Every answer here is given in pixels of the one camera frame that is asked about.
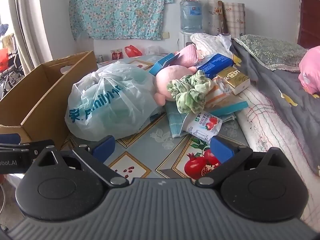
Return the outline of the rolled plaid mattress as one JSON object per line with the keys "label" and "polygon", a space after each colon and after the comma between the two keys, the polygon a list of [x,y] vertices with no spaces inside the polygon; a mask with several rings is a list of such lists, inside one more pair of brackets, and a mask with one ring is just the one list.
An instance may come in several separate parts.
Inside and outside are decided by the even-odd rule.
{"label": "rolled plaid mattress", "polygon": [[240,37],[246,33],[245,4],[223,2],[223,14],[228,33]]}

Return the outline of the orange white striped towel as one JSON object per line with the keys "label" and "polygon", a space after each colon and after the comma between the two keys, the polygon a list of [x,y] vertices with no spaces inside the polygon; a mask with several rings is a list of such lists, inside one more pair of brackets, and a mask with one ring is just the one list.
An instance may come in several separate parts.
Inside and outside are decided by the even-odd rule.
{"label": "orange white striped towel", "polygon": [[214,77],[212,79],[212,88],[206,95],[206,108],[212,108],[219,102],[230,96],[232,90],[229,84],[221,77]]}

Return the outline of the blue water jug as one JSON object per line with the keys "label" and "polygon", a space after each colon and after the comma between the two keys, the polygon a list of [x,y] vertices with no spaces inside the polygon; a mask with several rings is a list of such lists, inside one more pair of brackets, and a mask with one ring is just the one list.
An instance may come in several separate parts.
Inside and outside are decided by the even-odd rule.
{"label": "blue water jug", "polygon": [[202,30],[202,4],[200,1],[180,2],[180,28],[181,31],[197,32]]}

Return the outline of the floral teal wall cloth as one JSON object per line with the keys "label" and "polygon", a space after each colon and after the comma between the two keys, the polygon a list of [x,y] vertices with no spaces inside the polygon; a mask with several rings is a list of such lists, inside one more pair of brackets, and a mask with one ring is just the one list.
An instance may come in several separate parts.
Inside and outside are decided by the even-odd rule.
{"label": "floral teal wall cloth", "polygon": [[69,0],[73,38],[161,40],[165,5],[174,0]]}

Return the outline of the rolled floral mattress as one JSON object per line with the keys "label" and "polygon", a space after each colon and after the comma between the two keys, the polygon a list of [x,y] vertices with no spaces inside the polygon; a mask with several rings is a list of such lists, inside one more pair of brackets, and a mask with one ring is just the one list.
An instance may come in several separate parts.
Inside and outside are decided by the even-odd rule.
{"label": "rolled floral mattress", "polygon": [[205,28],[208,34],[218,35],[224,31],[223,2],[207,0],[204,4]]}

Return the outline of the translucent FamilyMart plastic bag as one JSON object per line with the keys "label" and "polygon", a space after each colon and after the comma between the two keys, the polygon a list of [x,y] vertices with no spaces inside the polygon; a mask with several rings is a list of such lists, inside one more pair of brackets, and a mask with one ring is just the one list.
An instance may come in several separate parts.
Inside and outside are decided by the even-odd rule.
{"label": "translucent FamilyMart plastic bag", "polygon": [[134,64],[112,63],[72,86],[65,122],[77,138],[99,141],[138,133],[159,117],[155,77]]}

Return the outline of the pink plush pig toy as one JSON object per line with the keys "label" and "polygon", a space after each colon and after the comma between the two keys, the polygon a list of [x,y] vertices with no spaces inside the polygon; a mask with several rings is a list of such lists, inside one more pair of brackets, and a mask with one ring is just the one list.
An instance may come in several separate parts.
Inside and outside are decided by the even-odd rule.
{"label": "pink plush pig toy", "polygon": [[154,100],[159,106],[164,106],[166,101],[173,101],[167,85],[172,80],[179,80],[186,75],[193,75],[197,72],[196,67],[184,67],[180,65],[167,66],[161,69],[155,76],[154,86],[156,92]]}

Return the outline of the grey window curtain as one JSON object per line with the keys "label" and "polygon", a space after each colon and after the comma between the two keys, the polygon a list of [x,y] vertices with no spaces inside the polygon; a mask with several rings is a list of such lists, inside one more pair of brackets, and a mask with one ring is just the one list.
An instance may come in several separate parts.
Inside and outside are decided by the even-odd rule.
{"label": "grey window curtain", "polygon": [[24,74],[53,59],[40,0],[8,0],[18,54]]}

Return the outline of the wheelchair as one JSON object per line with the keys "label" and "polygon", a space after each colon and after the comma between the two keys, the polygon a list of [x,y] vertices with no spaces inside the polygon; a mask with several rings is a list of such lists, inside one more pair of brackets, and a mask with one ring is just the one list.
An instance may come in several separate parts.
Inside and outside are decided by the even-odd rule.
{"label": "wheelchair", "polygon": [[1,99],[24,78],[15,35],[1,37]]}

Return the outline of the grey blanket yellow patches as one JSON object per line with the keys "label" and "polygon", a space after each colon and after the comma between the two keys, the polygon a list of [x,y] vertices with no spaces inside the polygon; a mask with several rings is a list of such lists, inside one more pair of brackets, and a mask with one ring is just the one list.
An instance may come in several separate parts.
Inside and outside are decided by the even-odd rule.
{"label": "grey blanket yellow patches", "polygon": [[231,51],[242,60],[239,70],[271,100],[283,123],[300,143],[312,172],[319,175],[319,99],[303,89],[297,73],[267,69],[235,40]]}

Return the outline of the pink pillow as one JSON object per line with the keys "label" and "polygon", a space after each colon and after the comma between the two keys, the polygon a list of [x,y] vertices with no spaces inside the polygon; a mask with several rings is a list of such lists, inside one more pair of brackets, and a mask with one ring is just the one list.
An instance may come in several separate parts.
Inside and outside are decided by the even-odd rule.
{"label": "pink pillow", "polygon": [[320,90],[320,48],[309,49],[299,63],[298,79],[304,90],[315,98],[319,98]]}

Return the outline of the green white scrunchie cloth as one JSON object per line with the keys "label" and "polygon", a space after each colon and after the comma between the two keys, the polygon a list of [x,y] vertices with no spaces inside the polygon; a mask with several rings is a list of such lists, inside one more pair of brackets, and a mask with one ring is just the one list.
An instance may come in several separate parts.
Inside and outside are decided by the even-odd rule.
{"label": "green white scrunchie cloth", "polygon": [[168,91],[176,101],[177,110],[181,114],[200,113],[204,110],[206,95],[212,88],[211,79],[203,71],[186,75],[179,80],[172,80],[167,85]]}

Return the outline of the brown cardboard box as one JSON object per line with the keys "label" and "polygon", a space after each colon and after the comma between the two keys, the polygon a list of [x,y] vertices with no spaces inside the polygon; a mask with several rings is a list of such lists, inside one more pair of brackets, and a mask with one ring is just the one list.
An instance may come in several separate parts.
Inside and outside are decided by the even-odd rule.
{"label": "brown cardboard box", "polygon": [[72,85],[97,70],[93,51],[43,63],[1,100],[1,142],[52,139],[61,148],[69,136],[65,113]]}

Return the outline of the white water dispenser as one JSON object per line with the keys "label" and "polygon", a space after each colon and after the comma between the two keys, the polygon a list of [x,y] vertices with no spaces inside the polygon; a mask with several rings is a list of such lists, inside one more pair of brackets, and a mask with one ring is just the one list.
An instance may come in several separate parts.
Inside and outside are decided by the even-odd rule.
{"label": "white water dispenser", "polygon": [[195,33],[202,33],[202,31],[183,31],[180,30],[179,35],[178,35],[178,51],[182,50],[184,47],[186,47],[189,44],[192,44],[191,41],[191,35]]}

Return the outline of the teal waffle towel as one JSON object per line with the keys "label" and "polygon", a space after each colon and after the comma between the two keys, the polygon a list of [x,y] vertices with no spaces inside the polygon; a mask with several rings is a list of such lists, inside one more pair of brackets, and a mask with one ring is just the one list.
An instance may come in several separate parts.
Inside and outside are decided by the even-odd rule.
{"label": "teal waffle towel", "polygon": [[[186,115],[181,114],[177,110],[176,103],[172,101],[167,101],[164,108],[168,116],[172,137],[177,138],[186,135],[187,133],[182,130],[182,125]],[[242,132],[235,114],[222,115],[219,116],[219,118],[223,121],[219,135],[223,135],[228,138],[236,138]]]}

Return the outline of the white woven blanket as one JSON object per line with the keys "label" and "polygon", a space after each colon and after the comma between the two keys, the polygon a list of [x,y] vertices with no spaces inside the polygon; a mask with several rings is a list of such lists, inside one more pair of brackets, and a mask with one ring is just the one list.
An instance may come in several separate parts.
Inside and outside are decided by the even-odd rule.
{"label": "white woven blanket", "polygon": [[[228,35],[208,34],[194,34],[191,37],[201,56],[215,53],[225,55],[233,59],[236,69],[239,70],[242,60],[231,51],[234,39]],[[318,230],[319,175],[312,172],[297,138],[283,123],[271,100],[259,92],[253,81],[240,93],[240,98],[248,103],[248,107],[237,114],[237,119],[249,146],[255,151],[278,147],[285,153],[309,192],[309,200],[302,219],[313,229]]]}

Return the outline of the blue tissue pack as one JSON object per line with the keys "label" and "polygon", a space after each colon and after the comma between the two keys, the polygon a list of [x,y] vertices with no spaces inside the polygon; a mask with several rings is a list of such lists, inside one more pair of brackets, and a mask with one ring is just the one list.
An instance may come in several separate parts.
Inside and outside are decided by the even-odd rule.
{"label": "blue tissue pack", "polygon": [[195,66],[198,70],[203,71],[207,78],[213,79],[217,73],[233,66],[233,63],[232,59],[224,55],[211,54],[201,59]]}

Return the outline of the teal mask box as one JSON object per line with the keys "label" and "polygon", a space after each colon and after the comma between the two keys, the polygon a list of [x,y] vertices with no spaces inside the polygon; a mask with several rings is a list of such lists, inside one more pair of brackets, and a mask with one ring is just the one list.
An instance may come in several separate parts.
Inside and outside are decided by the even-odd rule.
{"label": "teal mask box", "polygon": [[177,53],[176,55],[174,55],[173,53],[170,53],[170,54],[166,55],[165,57],[163,57],[160,60],[158,60],[149,69],[149,73],[152,74],[153,76],[156,76],[160,70],[162,70],[163,68],[167,67],[172,62],[174,62],[179,57],[179,55],[180,55],[179,53]]}

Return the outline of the green floral pillow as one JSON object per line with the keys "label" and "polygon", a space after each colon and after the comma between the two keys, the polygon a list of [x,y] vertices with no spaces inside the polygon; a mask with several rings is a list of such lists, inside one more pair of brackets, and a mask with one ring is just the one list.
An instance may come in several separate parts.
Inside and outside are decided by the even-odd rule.
{"label": "green floral pillow", "polygon": [[299,63],[308,51],[296,43],[247,34],[234,39],[265,68],[299,72]]}

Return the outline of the pink towel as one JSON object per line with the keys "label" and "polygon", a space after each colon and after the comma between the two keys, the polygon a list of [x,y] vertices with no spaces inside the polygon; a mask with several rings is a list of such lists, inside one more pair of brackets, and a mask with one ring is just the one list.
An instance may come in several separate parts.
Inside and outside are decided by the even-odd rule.
{"label": "pink towel", "polygon": [[180,65],[184,67],[193,67],[198,62],[196,46],[194,44],[187,45],[179,51],[178,58],[171,65]]}

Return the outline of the white plastic bag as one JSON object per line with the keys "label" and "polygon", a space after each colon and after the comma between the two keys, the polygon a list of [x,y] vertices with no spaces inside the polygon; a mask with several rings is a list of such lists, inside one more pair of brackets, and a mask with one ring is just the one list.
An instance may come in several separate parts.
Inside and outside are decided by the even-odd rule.
{"label": "white plastic bag", "polygon": [[160,46],[149,46],[145,49],[145,55],[162,54],[163,49]]}

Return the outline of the dark red door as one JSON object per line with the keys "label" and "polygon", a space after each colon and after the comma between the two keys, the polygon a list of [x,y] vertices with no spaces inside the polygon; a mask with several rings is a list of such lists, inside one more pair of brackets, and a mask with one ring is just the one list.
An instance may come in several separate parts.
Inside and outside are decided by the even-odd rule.
{"label": "dark red door", "polygon": [[319,0],[300,0],[298,44],[306,49],[319,46]]}

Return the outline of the red carton on floor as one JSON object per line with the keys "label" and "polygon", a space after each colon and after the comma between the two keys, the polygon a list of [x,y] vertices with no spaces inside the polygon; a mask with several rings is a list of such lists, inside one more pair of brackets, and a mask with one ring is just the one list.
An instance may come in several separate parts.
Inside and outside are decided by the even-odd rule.
{"label": "red carton on floor", "polygon": [[123,58],[122,49],[112,49],[111,50],[111,57],[112,57],[112,60],[122,59]]}

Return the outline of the red plastic bag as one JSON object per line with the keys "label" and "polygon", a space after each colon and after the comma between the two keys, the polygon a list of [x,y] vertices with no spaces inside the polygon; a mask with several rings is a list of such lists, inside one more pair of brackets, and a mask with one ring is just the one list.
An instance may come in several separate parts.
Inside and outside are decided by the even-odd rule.
{"label": "red plastic bag", "polygon": [[124,49],[128,57],[138,57],[143,55],[142,52],[133,45],[126,46]]}

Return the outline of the strawberry print tissue pack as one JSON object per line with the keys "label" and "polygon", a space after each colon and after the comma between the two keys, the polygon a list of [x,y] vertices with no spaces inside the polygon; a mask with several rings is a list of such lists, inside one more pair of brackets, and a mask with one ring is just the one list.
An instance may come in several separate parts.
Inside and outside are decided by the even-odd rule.
{"label": "strawberry print tissue pack", "polygon": [[190,112],[184,119],[182,131],[185,131],[197,139],[210,143],[211,138],[216,136],[222,126],[222,120],[207,112],[194,114]]}

